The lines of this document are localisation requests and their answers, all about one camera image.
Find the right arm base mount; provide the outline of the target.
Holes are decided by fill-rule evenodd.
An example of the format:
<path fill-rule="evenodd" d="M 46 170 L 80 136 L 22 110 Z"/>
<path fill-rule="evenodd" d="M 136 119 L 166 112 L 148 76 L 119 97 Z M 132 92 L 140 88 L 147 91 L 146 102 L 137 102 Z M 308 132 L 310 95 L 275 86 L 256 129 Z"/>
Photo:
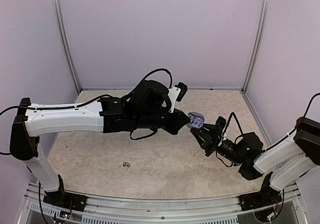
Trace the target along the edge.
<path fill-rule="evenodd" d="M 283 199 L 280 191 L 277 191 L 270 186 L 272 174 L 273 172 L 270 172 L 265 176 L 259 191 L 242 194 L 238 197 L 242 211 L 261 208 L 276 204 L 276 202 L 282 202 Z"/>

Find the blue-grey earbud charging case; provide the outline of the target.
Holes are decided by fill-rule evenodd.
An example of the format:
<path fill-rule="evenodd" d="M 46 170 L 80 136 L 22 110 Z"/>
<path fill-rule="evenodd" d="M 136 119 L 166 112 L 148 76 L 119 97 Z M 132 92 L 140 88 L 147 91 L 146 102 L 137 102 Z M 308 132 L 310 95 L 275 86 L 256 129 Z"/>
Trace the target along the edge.
<path fill-rule="evenodd" d="M 190 119 L 194 120 L 193 124 L 190 124 L 190 123 L 187 124 L 188 128 L 195 128 L 195 129 L 202 128 L 205 122 L 205 117 L 202 114 L 197 112 L 190 112 L 188 113 L 188 116 L 190 117 Z"/>

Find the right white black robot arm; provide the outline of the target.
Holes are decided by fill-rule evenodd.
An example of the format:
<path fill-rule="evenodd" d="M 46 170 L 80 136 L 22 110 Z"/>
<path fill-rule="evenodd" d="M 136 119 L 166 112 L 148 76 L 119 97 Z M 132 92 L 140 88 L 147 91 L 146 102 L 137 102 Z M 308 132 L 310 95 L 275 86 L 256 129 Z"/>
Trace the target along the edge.
<path fill-rule="evenodd" d="M 229 122 L 219 117 L 215 124 L 206 124 L 202 114 L 189 113 L 190 132 L 206 156 L 214 152 L 239 166 L 246 180 L 255 180 L 265 173 L 267 186 L 256 194 L 256 202 L 266 206 L 275 198 L 275 191 L 284 189 L 309 170 L 319 166 L 319 123 L 300 117 L 295 128 L 273 146 L 263 149 L 263 143 L 254 132 L 240 135 L 235 143 L 226 138 Z"/>

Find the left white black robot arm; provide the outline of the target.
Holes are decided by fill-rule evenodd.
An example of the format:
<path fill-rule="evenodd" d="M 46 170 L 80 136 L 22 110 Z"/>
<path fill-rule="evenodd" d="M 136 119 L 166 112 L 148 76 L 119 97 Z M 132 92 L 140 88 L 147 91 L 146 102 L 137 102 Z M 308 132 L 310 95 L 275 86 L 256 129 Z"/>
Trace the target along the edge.
<path fill-rule="evenodd" d="M 65 206 L 70 195 L 39 147 L 41 135 L 77 131 L 133 133 L 137 129 L 149 129 L 152 134 L 163 129 L 177 135 L 189 122 L 189 117 L 175 107 L 187 89 L 184 83 L 166 87 L 154 80 L 142 80 L 122 97 L 104 94 L 80 104 L 41 105 L 23 98 L 16 106 L 9 153 L 27 165 L 57 205 Z"/>

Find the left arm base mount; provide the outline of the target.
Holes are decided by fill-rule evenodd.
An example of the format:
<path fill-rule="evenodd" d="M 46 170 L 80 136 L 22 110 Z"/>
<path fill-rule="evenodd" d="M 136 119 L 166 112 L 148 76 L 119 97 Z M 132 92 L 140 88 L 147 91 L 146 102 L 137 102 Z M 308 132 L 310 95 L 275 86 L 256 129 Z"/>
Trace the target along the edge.
<path fill-rule="evenodd" d="M 76 210 L 84 212 L 88 197 L 82 194 L 65 191 L 64 182 L 60 175 L 58 175 L 58 183 L 59 186 L 57 191 L 44 191 L 44 202 L 61 208 L 69 209 L 70 211 Z"/>

